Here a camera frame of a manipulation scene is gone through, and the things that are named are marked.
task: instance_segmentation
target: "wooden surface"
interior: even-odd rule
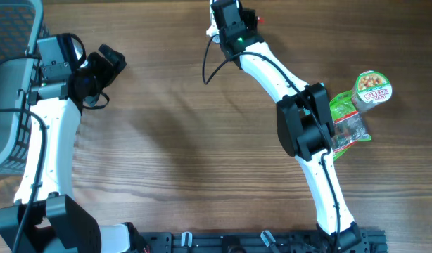
[[[336,161],[359,225],[386,230],[390,252],[432,252],[432,1],[244,1],[286,67],[331,97],[377,70],[393,97],[364,118],[372,141]],[[88,52],[107,43],[128,66],[105,110],[77,132],[77,201],[100,224],[140,231],[314,228],[302,169],[282,150],[275,105],[230,64],[204,86],[207,1],[45,6],[52,33]],[[214,45],[208,74],[223,61]],[[20,177],[0,176],[0,207]],[[0,238],[0,252],[8,248]]]

